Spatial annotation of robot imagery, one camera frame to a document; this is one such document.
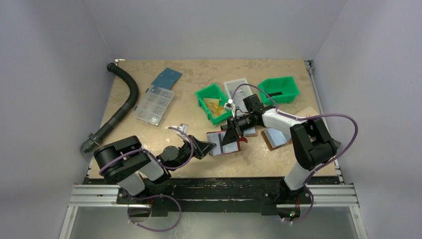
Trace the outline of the green bin with yellow items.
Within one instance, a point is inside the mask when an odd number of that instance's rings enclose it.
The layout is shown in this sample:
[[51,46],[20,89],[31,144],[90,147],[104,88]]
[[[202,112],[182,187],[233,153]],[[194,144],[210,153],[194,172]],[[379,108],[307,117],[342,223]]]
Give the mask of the green bin with yellow items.
[[232,116],[232,112],[224,108],[228,98],[217,84],[209,85],[195,93],[198,105],[206,113],[207,119],[213,125],[225,121]]

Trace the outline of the white plastic bin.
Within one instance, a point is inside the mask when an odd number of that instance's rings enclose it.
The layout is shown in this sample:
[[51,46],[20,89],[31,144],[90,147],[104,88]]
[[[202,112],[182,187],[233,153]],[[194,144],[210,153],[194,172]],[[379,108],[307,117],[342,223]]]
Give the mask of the white plastic bin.
[[226,81],[226,82],[223,83],[227,97],[233,99],[233,102],[234,102],[236,108],[238,109],[236,111],[236,115],[238,117],[243,116],[245,113],[247,113],[247,109],[246,109],[246,106],[243,102],[243,99],[253,95],[250,86],[249,85],[243,85],[243,86],[239,87],[237,89],[236,93],[234,94],[234,96],[232,96],[233,91],[241,84],[248,84],[247,79],[246,78],[240,78],[240,79],[237,79],[237,80]]

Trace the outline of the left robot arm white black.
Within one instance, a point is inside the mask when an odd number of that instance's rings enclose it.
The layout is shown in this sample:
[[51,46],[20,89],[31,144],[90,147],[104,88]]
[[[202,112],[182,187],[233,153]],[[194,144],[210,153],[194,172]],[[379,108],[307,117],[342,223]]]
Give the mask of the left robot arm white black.
[[160,184],[171,178],[170,170],[182,167],[193,157],[204,158],[215,147],[215,143],[189,135],[181,147],[167,146],[161,154],[153,156],[137,137],[130,136],[97,148],[94,158],[107,184],[119,185],[130,199],[141,204],[148,199],[148,190],[139,172],[152,183]]

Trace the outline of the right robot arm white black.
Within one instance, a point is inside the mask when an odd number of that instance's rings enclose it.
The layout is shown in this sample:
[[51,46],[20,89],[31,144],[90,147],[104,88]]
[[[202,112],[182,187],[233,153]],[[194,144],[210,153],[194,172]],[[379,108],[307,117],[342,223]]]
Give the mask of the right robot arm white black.
[[287,203],[299,196],[311,172],[337,154],[341,143],[333,139],[322,119],[299,119],[283,116],[275,106],[265,106],[256,94],[243,99],[247,113],[228,118],[222,145],[239,141],[244,132],[255,126],[272,128],[290,136],[297,162],[281,182],[280,198]]

